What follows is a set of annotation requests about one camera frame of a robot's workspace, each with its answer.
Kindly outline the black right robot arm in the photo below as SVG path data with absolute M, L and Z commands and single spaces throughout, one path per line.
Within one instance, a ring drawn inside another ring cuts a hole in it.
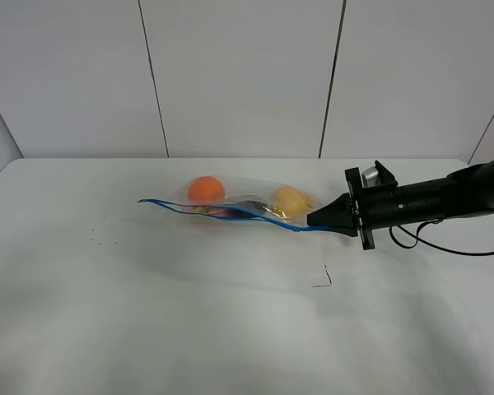
M 382 163 L 367 171 L 345 171 L 349 191 L 330 204 L 307 215 L 314 230 L 330 231 L 361 238 L 362 248 L 375 247 L 373 231 L 387 229 L 395 244 L 413 249 L 425 244 L 434 249 L 466 256 L 466 252 L 446 249 L 421 239 L 422 229 L 449 219 L 494 214 L 494 160 L 472 165 L 432 179 L 400 186 Z M 397 227 L 415 240 L 405 245 L 394 237 Z

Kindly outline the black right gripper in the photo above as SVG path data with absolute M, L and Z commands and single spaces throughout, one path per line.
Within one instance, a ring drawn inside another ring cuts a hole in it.
M 307 215 L 308 225 L 327 225 L 326 230 L 348 237 L 361 238 L 362 248 L 375 248 L 373 229 L 382 228 L 383 220 L 377 220 L 375 207 L 389 204 L 395 195 L 398 181 L 395 176 L 378 160 L 374 165 L 379 168 L 383 183 L 373 188 L 364 188 L 361 171 L 358 167 L 345 171 L 349 194 L 342 194 L 336 200 Z

